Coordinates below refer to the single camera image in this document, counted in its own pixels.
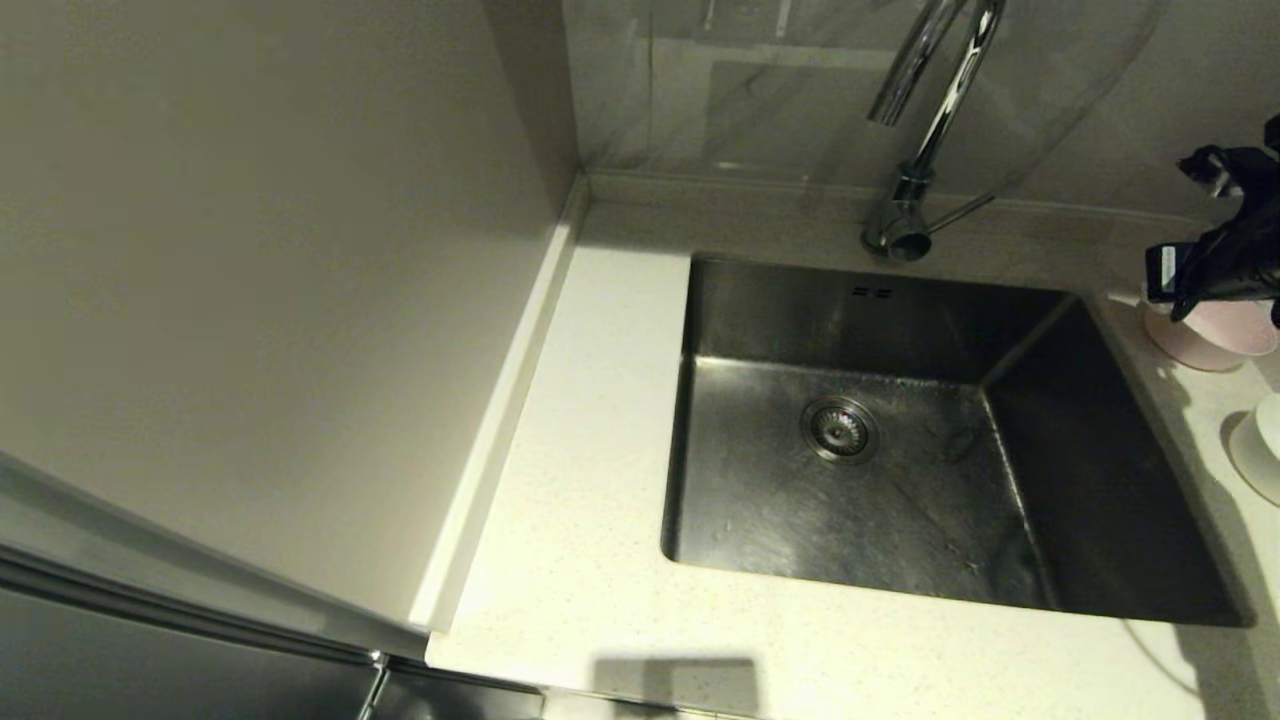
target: backsplash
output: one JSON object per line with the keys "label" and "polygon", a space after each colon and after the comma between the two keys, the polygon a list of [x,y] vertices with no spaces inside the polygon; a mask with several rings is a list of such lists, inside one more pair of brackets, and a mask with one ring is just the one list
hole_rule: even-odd
{"label": "backsplash", "polygon": [[[877,187],[914,151],[965,12],[896,128],[867,110],[922,1],[563,0],[590,169]],[[1174,168],[1280,109],[1274,0],[1010,0],[934,188],[1221,214]]]}

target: faucet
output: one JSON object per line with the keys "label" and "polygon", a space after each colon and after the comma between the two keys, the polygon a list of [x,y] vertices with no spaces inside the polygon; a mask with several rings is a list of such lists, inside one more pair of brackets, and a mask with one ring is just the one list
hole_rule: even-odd
{"label": "faucet", "polygon": [[[876,96],[867,119],[892,127],[897,123],[911,90],[915,88],[924,65],[947,33],[965,0],[928,0],[920,10],[910,35],[897,51],[897,58]],[[919,260],[933,246],[929,233],[959,220],[969,213],[996,199],[986,193],[965,205],[947,213],[932,224],[924,222],[920,206],[924,193],[933,179],[933,160],[942,147],[942,138],[955,120],[960,102],[964,100],[973,78],[978,74],[987,49],[996,37],[996,26],[1005,9],[1005,0],[978,0],[973,22],[969,24],[969,38],[956,63],[951,83],[942,96],[929,131],[915,156],[897,167],[897,183],[893,190],[876,204],[870,217],[863,225],[863,245],[876,255],[887,255],[896,260]]]}

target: wall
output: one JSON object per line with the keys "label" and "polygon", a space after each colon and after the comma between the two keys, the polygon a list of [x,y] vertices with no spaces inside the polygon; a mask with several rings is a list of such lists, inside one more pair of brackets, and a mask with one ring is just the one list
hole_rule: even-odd
{"label": "wall", "polygon": [[[877,187],[909,156],[968,12],[896,128],[867,122],[920,3],[563,0],[590,168]],[[1221,211],[1172,164],[1260,145],[1280,113],[1272,0],[1011,0],[936,188],[1167,213]]]}
{"label": "wall", "polygon": [[0,451],[404,619],[577,163],[557,3],[19,0],[0,47]]}

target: speckled countertop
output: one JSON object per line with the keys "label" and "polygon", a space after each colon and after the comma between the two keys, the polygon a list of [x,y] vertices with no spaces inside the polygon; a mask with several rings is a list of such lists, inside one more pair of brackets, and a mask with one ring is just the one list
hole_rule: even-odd
{"label": "speckled countertop", "polygon": [[[1174,365],[1135,309],[1142,247],[1188,228],[1076,218],[1075,232],[1061,232],[1060,219],[995,213],[952,225],[929,258],[901,266],[872,259],[847,220],[813,208],[703,197],[691,210],[668,197],[676,191],[640,204],[613,193],[598,191],[588,215],[431,665],[788,720],[1280,716],[1280,509],[1249,489],[1222,446],[1224,427],[1271,391],[1268,378],[1254,365]],[[667,560],[659,537],[691,251],[1080,293],[1194,478],[1257,623],[1178,626]]]}

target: sink basin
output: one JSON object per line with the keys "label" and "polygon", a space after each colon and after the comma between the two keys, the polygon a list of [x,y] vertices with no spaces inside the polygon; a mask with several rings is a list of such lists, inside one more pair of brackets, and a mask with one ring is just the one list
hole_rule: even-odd
{"label": "sink basin", "polygon": [[695,259],[663,552],[1242,625],[1074,295]]}

